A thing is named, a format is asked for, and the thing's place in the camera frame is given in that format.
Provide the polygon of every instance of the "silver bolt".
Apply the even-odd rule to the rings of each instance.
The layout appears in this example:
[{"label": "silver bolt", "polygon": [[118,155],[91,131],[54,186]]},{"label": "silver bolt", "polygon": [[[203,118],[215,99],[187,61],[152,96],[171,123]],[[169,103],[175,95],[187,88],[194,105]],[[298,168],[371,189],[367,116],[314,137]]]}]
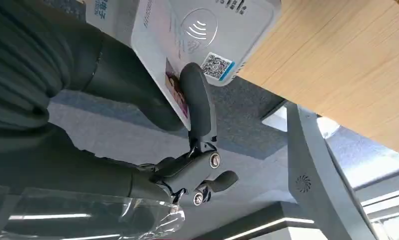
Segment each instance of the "silver bolt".
[{"label": "silver bolt", "polygon": [[220,155],[217,152],[210,156],[210,166],[212,169],[216,169],[220,166]]},{"label": "silver bolt", "polygon": [[197,192],[193,196],[193,204],[195,206],[199,206],[199,205],[201,205],[203,203],[203,199],[204,199],[203,193],[202,192]]}]

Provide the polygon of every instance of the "id card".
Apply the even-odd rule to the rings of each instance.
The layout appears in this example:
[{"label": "id card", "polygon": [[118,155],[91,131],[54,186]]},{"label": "id card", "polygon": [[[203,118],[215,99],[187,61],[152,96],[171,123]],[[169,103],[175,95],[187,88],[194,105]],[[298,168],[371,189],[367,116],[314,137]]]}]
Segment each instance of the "id card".
[{"label": "id card", "polygon": [[179,76],[189,63],[181,24],[169,0],[141,0],[131,46],[185,127],[191,130],[188,105]]}]

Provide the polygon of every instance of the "qr code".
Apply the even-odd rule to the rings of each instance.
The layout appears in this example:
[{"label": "qr code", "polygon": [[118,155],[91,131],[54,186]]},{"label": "qr code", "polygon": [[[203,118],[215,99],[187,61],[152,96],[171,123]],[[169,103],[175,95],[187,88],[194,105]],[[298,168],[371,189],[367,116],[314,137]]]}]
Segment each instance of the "qr code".
[{"label": "qr code", "polygon": [[201,65],[204,74],[221,80],[225,72],[232,67],[232,61],[210,52]]}]

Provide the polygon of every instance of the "wooden table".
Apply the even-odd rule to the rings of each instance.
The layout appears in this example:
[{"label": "wooden table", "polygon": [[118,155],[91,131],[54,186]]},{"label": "wooden table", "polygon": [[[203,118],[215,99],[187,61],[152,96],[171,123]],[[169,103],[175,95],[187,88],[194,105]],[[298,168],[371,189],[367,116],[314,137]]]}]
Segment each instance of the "wooden table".
[{"label": "wooden table", "polygon": [[239,76],[399,152],[399,5],[282,0]]}]

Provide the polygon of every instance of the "white card reader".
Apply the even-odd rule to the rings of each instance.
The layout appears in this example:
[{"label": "white card reader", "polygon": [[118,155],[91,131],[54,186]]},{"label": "white card reader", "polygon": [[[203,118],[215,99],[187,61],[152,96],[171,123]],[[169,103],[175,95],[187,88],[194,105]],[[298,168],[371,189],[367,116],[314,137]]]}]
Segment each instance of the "white card reader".
[{"label": "white card reader", "polygon": [[170,0],[189,59],[215,86],[230,83],[281,14],[281,0]]}]

